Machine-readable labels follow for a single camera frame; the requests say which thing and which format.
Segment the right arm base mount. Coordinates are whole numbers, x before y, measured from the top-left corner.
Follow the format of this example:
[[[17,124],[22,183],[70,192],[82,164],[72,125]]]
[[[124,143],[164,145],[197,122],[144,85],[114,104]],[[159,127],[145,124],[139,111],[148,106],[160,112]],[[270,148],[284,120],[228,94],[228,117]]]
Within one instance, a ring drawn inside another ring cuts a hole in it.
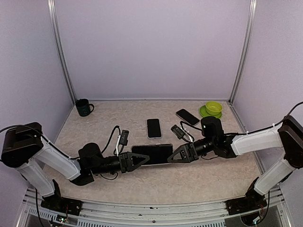
[[[236,199],[230,199],[225,202],[229,215],[257,210],[260,209],[261,206],[267,206],[265,196],[259,194],[254,190],[254,186],[257,180],[258,177],[251,183],[245,196]]]

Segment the purple-edged black-screen phone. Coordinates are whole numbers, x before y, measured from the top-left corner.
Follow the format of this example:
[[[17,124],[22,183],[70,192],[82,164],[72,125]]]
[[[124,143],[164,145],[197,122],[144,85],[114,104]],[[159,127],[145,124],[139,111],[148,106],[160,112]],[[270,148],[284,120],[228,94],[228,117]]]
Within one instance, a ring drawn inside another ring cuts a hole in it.
[[[191,114],[190,112],[188,112],[185,109],[180,109],[176,112],[176,115],[182,119],[183,121],[187,122],[188,124],[192,125],[192,126],[196,126],[200,120],[198,118],[196,118],[195,116],[193,116],[193,114]]]

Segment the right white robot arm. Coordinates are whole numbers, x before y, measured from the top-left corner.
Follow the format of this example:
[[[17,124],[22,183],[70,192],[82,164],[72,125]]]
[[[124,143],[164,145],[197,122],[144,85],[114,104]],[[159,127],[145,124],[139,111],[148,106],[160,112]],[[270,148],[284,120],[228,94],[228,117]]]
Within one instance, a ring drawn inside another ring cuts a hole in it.
[[[218,157],[235,158],[246,153],[269,148],[283,148],[283,156],[256,179],[250,193],[242,199],[242,206],[252,210],[271,188],[303,166],[303,128],[292,116],[261,130],[247,133],[224,133],[220,119],[213,116],[201,120],[203,139],[179,146],[169,163],[190,163],[208,152]]]

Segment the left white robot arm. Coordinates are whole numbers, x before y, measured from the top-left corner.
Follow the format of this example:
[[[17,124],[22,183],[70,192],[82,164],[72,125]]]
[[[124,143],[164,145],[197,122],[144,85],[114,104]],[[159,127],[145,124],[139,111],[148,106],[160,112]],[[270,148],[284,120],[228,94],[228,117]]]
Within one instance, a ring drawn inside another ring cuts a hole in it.
[[[58,193],[56,182],[48,179],[38,162],[56,170],[73,184],[84,186],[93,182],[96,175],[132,172],[150,160],[147,155],[132,152],[104,157],[96,143],[86,144],[79,150],[79,157],[72,158],[42,133],[42,126],[37,122],[8,126],[1,132],[5,133],[2,163],[16,169],[56,210],[66,206],[66,199]]]

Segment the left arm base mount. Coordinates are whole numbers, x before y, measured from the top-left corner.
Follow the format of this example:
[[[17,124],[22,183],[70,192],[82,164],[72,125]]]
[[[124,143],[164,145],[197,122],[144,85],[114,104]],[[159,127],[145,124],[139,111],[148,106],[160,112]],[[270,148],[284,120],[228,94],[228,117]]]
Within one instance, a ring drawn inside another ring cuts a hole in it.
[[[78,216],[80,214],[83,202],[76,199],[65,198],[61,196],[58,183],[53,180],[54,194],[48,197],[43,197],[41,207],[65,213],[67,215]]]

